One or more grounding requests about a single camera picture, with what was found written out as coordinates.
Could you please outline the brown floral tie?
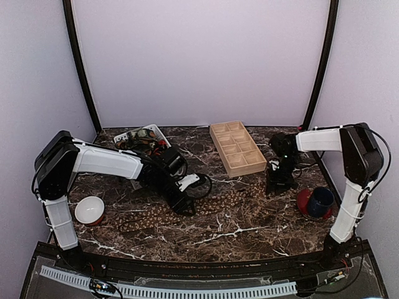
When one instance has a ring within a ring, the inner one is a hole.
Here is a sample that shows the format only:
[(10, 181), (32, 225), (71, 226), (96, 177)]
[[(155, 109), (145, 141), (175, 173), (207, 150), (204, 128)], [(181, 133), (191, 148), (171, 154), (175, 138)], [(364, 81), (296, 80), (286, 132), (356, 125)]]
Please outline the brown floral tie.
[(255, 184), (242, 189), (229, 191), (219, 197), (203, 198), (195, 204), (196, 214), (182, 216), (173, 212), (166, 204), (151, 207), (135, 215), (120, 216), (115, 221), (119, 232), (128, 233), (152, 227), (174, 224), (183, 220), (217, 214), (242, 204), (246, 199), (266, 196), (266, 183)]

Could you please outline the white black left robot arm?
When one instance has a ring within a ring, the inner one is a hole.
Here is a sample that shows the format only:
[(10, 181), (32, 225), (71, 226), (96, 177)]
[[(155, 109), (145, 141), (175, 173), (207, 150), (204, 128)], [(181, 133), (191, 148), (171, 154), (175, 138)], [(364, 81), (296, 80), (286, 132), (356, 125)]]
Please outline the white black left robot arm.
[(47, 225), (52, 229), (61, 259), (75, 272), (84, 271), (88, 258), (75, 232), (68, 195), (74, 178), (82, 173), (115, 176), (138, 181), (159, 194), (170, 209), (181, 216), (196, 213), (195, 200), (186, 189), (199, 175), (179, 178), (182, 165), (139, 151), (110, 149), (75, 139), (69, 131), (59, 131), (34, 162), (31, 191), (41, 202)]

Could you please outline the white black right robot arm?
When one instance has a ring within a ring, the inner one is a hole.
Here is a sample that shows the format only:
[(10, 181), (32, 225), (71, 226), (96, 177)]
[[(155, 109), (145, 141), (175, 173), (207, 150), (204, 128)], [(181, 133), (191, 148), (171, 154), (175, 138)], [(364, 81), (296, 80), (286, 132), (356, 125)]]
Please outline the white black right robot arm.
[(367, 123), (314, 128), (294, 134), (277, 133), (269, 146), (279, 158), (277, 166), (267, 169), (266, 192), (281, 194), (298, 186), (292, 173), (299, 153), (338, 151), (342, 153), (346, 187), (339, 212), (324, 240), (318, 264), (332, 270), (341, 262), (345, 247), (355, 238), (355, 230), (364, 214), (368, 198), (385, 177), (390, 161), (385, 161), (376, 141), (381, 137)]

